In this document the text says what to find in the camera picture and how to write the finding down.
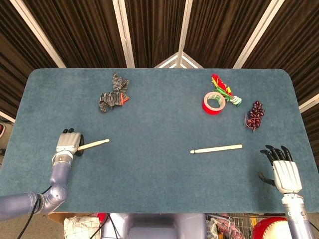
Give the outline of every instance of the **wooden drumstick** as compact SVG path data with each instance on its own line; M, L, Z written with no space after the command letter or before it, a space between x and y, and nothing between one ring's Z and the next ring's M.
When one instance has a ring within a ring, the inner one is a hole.
M87 149L87 148L91 148L91 147L95 147L95 146L98 146L100 144L108 143L108 142L110 142L110 140L107 138L105 140L100 140L100 141L96 141L93 143L88 143L88 144L85 144L85 145L78 147L78 151L83 150L83 149Z
M229 145L229 146L222 146L222 147L214 147L214 148L202 148L197 150L191 150L190 153L208 153L208 152L215 152L215 151L222 151L222 150L229 150L229 149L237 149L242 148L242 144L236 144L236 145Z

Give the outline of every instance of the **red grapes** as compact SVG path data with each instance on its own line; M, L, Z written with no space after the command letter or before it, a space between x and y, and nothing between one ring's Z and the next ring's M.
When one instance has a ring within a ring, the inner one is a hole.
M245 124L248 128L255 131L256 128L260 127L261 119L265 115L265 110L262 108L263 104L259 101L253 103L251 111L248 112L249 118L245 118Z

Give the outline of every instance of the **black cable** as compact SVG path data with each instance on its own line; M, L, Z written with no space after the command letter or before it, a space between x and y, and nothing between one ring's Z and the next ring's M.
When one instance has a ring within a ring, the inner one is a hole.
M94 232L94 234L90 237L90 239L92 239L96 233L98 233L98 231L102 228L102 226L104 226L104 224L108 221L108 218L110 217L110 214L107 214L108 216L105 218L105 221L99 226L99 228Z
M46 193L50 188L51 188L51 186L48 187L47 190L45 190L45 191L44 191L43 193L41 193L41 194ZM37 197L37 199L36 199L36 201L35 201L35 204L34 204L34 206L33 206L31 215L30 215L28 221L26 222L26 224L24 225L24 228L23 228L22 231L20 232L20 234L19 234L19 236L17 237L17 239L20 239L20 238L22 237L24 231L25 231L26 228L28 227L28 225L29 225L29 223L30 223L30 221L31 221L31 219L32 219L32 217L33 217L33 214L34 214L34 212L35 212L36 206L38 205L38 203L39 203L39 201L40 201L40 196L39 196L39 194L37 194L37 196L38 196L38 197Z
M47 188L43 193L41 193L41 194L45 194L47 191L50 190L51 187L52 187L52 186L48 187L48 188Z
M313 226L319 232L319 229L314 224L312 224L312 222L309 221L309 223L311 226Z
M115 225L114 225L114 222L113 222L113 220L112 220L111 216L110 216L110 221L111 221L111 223L112 223L112 225L113 225L113 229L114 229L115 237L116 237L116 239L119 239L119 238L118 238L118 234L117 234L117 229L116 229L116 227L115 227Z

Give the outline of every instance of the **red tape roll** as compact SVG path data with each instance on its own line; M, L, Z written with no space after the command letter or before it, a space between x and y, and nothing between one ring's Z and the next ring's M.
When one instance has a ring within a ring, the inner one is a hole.
M207 100L209 100L209 99L217 100L219 103L219 107L213 108L212 106L210 106L207 102ZM218 92L208 92L204 96L204 100L202 103L202 107L203 107L204 111L210 115L213 115L213 116L218 115L220 112L222 112L225 105L226 105L225 98Z

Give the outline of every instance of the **brown curtain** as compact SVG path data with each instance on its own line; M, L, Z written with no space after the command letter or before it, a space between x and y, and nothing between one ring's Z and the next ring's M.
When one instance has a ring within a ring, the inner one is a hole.
M111 0L24 0L67 67L126 67Z
M204 68L232 68L270 0L194 0L185 53Z
M178 52L185 0L125 0L135 67L154 67Z
M303 112L302 117L319 171L319 104Z
M319 1L285 1L243 68L281 68L299 104L319 93Z
M15 118L29 74L56 67L10 1L0 9L0 110Z

